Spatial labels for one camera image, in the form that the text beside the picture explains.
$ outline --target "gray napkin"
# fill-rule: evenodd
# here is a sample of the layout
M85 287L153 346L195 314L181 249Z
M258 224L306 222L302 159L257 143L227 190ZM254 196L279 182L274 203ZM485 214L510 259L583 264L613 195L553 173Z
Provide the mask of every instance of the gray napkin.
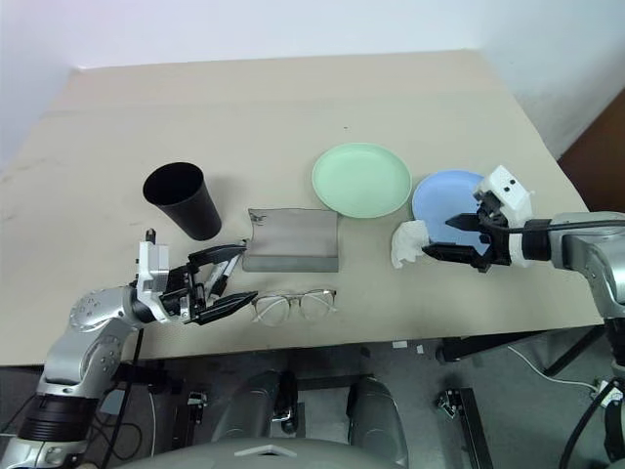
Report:
M246 272L339 272L338 214L303 208L248 210L254 234Z

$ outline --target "beige table surface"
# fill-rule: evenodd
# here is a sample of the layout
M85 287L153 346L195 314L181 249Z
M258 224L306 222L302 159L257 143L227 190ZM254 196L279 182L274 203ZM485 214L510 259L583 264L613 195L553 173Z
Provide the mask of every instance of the beige table surface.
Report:
M247 208L321 208L314 161L344 142L388 147L417 184L441 169L486 174L503 163L550 217L585 206L519 105L474 52L202 64L76 73L1 175L0 363L42 362L86 291L135 274L147 228L186 255L251 234ZM224 228L186 237L142 197L146 176L184 160L203 168ZM389 254L408 204L377 220L339 222L338 274L235 271L230 292L334 287L339 312L282 327L250 309L205 325L151 324L144 358L550 329L598 323L585 280L528 269Z

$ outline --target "light green plate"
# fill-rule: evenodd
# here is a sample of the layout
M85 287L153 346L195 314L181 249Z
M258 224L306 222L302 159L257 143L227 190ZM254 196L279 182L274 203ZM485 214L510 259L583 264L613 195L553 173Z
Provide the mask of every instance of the light green plate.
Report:
M312 186L332 210L347 217L376 218L406 202L412 177L401 159L379 145L343 144L317 160Z

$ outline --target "black plastic cup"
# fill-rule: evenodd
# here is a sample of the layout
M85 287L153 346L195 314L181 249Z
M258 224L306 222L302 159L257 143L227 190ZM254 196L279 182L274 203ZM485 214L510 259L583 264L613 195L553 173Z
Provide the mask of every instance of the black plastic cup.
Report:
M222 219L206 189L202 170L191 163L170 163L150 174L144 197L198 241L217 235Z

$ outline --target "glasses lens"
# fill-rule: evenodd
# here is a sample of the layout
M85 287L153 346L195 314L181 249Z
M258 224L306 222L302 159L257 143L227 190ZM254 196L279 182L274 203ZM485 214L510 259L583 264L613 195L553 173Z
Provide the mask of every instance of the glasses lens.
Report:
M256 318L266 325L280 325L289 315L289 302L281 296L259 298L256 302Z
M334 295L331 292L314 291L302 297L302 315L307 320L320 320L334 311Z

